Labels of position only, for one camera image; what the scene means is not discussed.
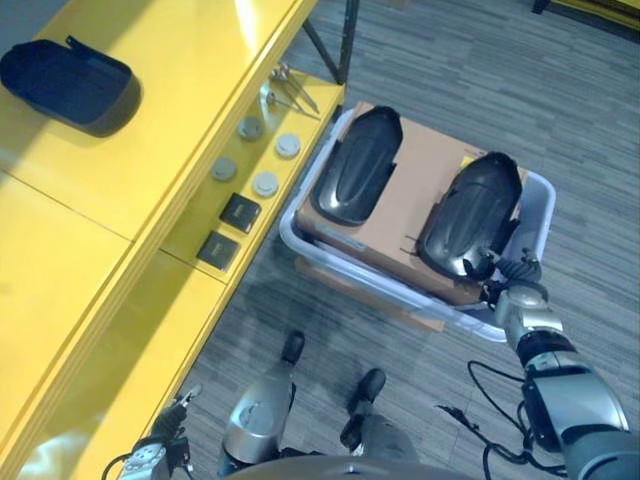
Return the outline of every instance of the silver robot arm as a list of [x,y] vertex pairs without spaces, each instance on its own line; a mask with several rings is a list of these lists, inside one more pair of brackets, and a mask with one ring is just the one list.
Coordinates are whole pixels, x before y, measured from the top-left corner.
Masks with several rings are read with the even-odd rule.
[[537,443],[562,452],[572,480],[638,478],[638,437],[620,401],[536,287],[523,282],[503,290],[495,314],[525,370],[522,394]]

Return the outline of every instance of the black rubber tip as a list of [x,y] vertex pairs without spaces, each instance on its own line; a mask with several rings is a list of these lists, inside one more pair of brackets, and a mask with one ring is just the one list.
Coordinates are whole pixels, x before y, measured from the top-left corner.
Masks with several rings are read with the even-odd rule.
[[387,375],[379,368],[369,370],[367,374],[362,377],[360,383],[358,383],[356,392],[347,404],[347,411],[349,412],[349,415],[353,415],[359,401],[365,400],[373,403],[378,394],[382,391],[382,387],[384,387],[386,381]]
[[302,350],[304,349],[304,333],[299,330],[294,330],[287,337],[287,341],[282,349],[280,359],[289,362],[292,365],[298,363]]

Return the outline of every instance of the floor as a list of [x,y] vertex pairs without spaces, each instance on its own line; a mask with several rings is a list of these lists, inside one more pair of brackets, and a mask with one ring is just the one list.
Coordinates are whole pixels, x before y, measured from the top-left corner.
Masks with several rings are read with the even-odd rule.
[[[507,152],[551,181],[558,201],[543,262],[551,305],[618,392],[637,431],[639,46],[551,12],[533,15],[530,4],[411,0],[398,10],[361,2],[347,105],[391,105]],[[333,52],[343,11],[343,1],[322,0],[312,15]],[[286,58],[328,78],[303,34]],[[476,359],[519,372],[506,345],[386,318],[298,274],[293,260],[272,229],[186,381],[205,386],[186,425],[199,478],[215,471],[234,402],[294,328],[304,331],[307,346],[284,445],[344,454],[338,435],[345,398],[377,366],[388,374],[377,405],[408,433],[423,462],[482,478],[483,445],[436,404],[462,408],[493,440],[517,448],[517,433],[465,367]],[[499,403],[515,408],[516,385],[485,381]],[[542,453],[548,463],[557,460]],[[500,459],[492,471],[496,479],[548,478]]]

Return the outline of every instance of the white plastic tub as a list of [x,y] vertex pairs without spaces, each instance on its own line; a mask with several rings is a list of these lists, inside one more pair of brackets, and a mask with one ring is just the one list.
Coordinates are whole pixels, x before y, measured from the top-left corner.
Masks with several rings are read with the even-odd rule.
[[[329,139],[313,160],[296,195],[280,220],[280,236],[289,248],[319,268],[337,274],[354,285],[364,287],[387,301],[427,318],[438,318],[494,342],[504,342],[504,331],[492,325],[493,312],[483,304],[453,307],[430,297],[387,274],[350,257],[321,242],[303,239],[295,225],[295,212],[306,198],[313,179],[322,168],[333,145],[353,116],[354,111],[343,113]],[[549,233],[556,193],[553,186],[540,175],[529,172],[520,202],[520,225],[515,230],[503,255],[519,259],[522,248],[533,250],[542,259]]]

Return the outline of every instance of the wire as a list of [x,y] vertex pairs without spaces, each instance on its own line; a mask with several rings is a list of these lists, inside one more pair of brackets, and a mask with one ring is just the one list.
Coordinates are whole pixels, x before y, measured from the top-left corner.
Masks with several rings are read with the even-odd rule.
[[123,453],[122,455],[118,455],[116,458],[111,460],[107,464],[107,466],[104,468],[104,471],[102,472],[102,480],[107,480],[107,476],[109,475],[109,470],[111,470],[116,463],[123,462],[130,456],[131,456],[130,453]]
[[512,423],[513,426],[515,426],[518,429],[518,431],[520,431],[520,433],[522,434],[522,452],[519,454],[516,454],[511,450],[509,450],[504,445],[492,442],[487,437],[485,437],[482,433],[480,433],[480,427],[475,423],[471,423],[469,419],[466,417],[466,415],[464,414],[464,412],[459,408],[437,405],[438,408],[444,410],[449,415],[451,415],[455,420],[457,420],[460,424],[462,424],[465,428],[467,428],[471,433],[473,433],[485,444],[484,451],[482,452],[482,469],[484,470],[485,480],[491,480],[491,471],[489,468],[489,455],[492,451],[495,452],[500,457],[502,457],[503,459],[505,459],[506,461],[513,463],[515,465],[530,464],[534,468],[541,470],[543,472],[547,472],[550,475],[565,478],[567,474],[566,474],[564,465],[550,465],[550,466],[542,465],[533,456],[534,435],[533,435],[533,430],[529,426],[527,426],[527,424],[524,421],[523,412],[525,409],[525,402],[521,401],[518,404],[518,408],[516,409],[517,419],[513,418],[493,400],[493,398],[491,397],[491,395],[489,395],[489,393],[487,393],[486,389],[482,386],[482,384],[476,377],[475,372],[473,371],[474,366],[478,366],[480,368],[488,370],[492,373],[495,373],[496,375],[499,375],[508,380],[512,380],[514,382],[524,383],[525,380],[523,378],[510,375],[501,370],[497,370],[487,364],[478,362],[476,360],[471,360],[470,362],[467,362],[467,370],[469,371],[469,375],[471,376],[473,383],[478,387],[482,395],[498,412],[500,412],[500,414],[504,418],[509,420],[509,422]]
[[484,398],[486,398],[489,401],[489,403],[491,405],[493,405],[493,408],[498,410],[498,412],[500,412],[504,418],[509,420],[518,430],[520,430],[520,432],[523,435],[526,435],[526,433],[527,433],[526,428],[522,427],[522,425],[520,425],[516,420],[514,420],[511,415],[509,415],[502,408],[500,408],[500,406],[496,402],[494,402],[494,400],[489,396],[489,394],[484,389],[484,387],[482,385],[480,385],[480,382],[478,381],[478,379],[476,378],[475,373],[473,372],[473,368],[472,367],[474,365],[477,365],[478,367],[481,367],[481,368],[484,368],[486,370],[489,370],[490,372],[493,372],[493,373],[495,373],[497,375],[500,375],[500,376],[502,376],[504,378],[507,378],[509,380],[513,380],[515,382],[524,383],[524,378],[514,377],[513,375],[509,375],[508,373],[502,372],[500,370],[496,370],[495,368],[490,367],[489,365],[487,365],[485,363],[478,362],[476,360],[471,360],[470,362],[467,362],[467,370],[469,371],[469,375],[471,376],[471,379],[473,380],[473,383],[475,383],[476,387],[478,387],[478,390],[480,390],[482,395],[484,395]]

